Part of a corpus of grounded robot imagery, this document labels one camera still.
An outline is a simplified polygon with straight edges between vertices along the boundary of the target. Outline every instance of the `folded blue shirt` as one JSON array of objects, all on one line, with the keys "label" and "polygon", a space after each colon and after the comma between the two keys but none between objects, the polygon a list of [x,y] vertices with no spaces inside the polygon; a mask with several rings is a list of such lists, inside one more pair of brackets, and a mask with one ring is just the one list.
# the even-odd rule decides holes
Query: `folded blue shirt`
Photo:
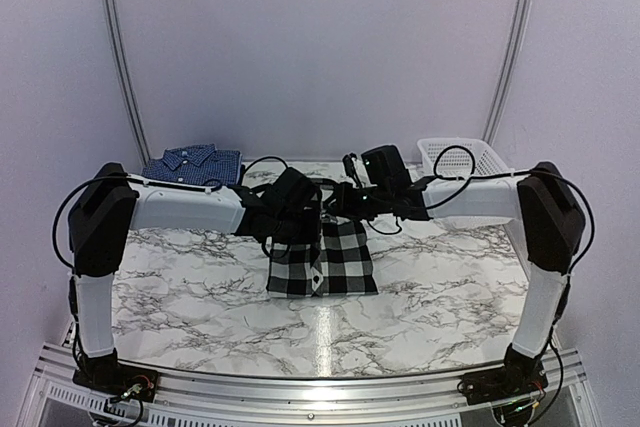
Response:
[{"label": "folded blue shirt", "polygon": [[190,185],[235,185],[240,179],[242,154],[216,150],[215,145],[191,145],[165,150],[162,159],[152,159],[142,170],[148,179]]}]

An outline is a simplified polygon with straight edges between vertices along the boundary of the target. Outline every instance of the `black and white checkered shirt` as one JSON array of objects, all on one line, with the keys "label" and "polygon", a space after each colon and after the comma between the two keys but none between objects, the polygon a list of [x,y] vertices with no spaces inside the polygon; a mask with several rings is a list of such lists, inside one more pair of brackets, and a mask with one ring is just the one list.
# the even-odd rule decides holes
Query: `black and white checkered shirt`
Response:
[{"label": "black and white checkered shirt", "polygon": [[323,215],[314,244],[274,244],[267,290],[273,297],[377,294],[367,234],[360,222]]}]

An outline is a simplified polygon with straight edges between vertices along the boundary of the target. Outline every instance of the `shirt collar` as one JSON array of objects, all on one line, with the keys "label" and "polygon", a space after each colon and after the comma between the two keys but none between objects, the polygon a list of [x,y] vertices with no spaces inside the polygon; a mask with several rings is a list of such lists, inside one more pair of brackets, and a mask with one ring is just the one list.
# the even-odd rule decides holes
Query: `shirt collar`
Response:
[{"label": "shirt collar", "polygon": [[165,150],[162,161],[171,170],[176,170],[184,160],[188,160],[191,164],[200,167],[202,163],[216,151],[216,146],[210,145],[191,145],[179,149]]}]

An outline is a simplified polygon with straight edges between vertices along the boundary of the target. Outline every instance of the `metal frame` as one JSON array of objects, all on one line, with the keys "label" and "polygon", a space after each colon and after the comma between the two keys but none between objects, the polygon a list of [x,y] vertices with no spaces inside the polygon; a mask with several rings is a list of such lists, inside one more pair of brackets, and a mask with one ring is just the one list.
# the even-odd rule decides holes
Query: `metal frame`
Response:
[{"label": "metal frame", "polygon": [[[599,426],[590,407],[586,375],[578,352],[564,351],[562,359],[564,385],[576,392],[574,402],[581,425]],[[550,382],[548,390],[552,391],[558,385],[559,364],[551,353],[543,362]],[[178,420],[185,417],[196,419],[203,427],[208,424],[229,427],[362,424],[404,427],[416,425],[418,421],[418,425],[423,422],[428,425],[434,418],[454,418],[464,411],[489,408],[490,404],[468,406],[457,386],[463,373],[499,364],[401,377],[331,380],[240,377],[158,368],[160,380],[156,400],[145,405],[147,416],[141,425],[178,426],[183,425]],[[94,413],[101,412],[107,396],[73,385],[74,370],[69,348],[45,344],[17,426],[38,425],[44,404],[51,398],[52,385],[70,391],[68,395],[72,400],[73,395],[86,398],[82,402],[76,398],[76,404]],[[123,409],[120,415],[125,411],[133,415],[137,411],[136,404],[120,406]]]},{"label": "metal frame", "polygon": [[107,28],[109,29],[109,41],[111,50],[113,51],[113,60],[116,65],[116,72],[122,89],[122,96],[129,118],[129,124],[133,133],[138,155],[143,165],[147,165],[151,155],[149,153],[149,145],[144,133],[144,127],[140,118],[140,110],[138,102],[133,90],[131,75],[127,65],[127,57],[122,42],[122,29],[118,19],[118,10],[116,8],[116,0],[102,0],[105,9],[105,17],[107,20]]},{"label": "metal frame", "polygon": [[513,14],[513,21],[511,23],[511,33],[509,34],[507,51],[505,52],[500,78],[493,96],[493,102],[491,104],[487,123],[482,134],[482,140],[489,145],[493,144],[493,141],[496,138],[500,119],[504,114],[507,97],[509,95],[509,88],[511,87],[513,71],[515,70],[516,60],[524,40],[530,8],[531,0],[516,0],[516,8]]}]

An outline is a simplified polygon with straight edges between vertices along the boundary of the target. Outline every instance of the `plaid shirt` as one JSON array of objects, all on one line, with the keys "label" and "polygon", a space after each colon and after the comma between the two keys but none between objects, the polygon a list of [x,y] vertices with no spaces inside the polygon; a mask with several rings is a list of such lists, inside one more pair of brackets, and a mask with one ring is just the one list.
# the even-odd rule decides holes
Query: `plaid shirt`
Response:
[{"label": "plaid shirt", "polygon": [[272,297],[378,293],[367,234],[360,222],[324,216],[320,242],[289,248],[274,244],[271,255],[267,291]]},{"label": "plaid shirt", "polygon": [[242,154],[216,150],[215,145],[192,145],[165,150],[162,159],[152,159],[142,176],[153,180],[190,185],[234,185],[240,178]]}]

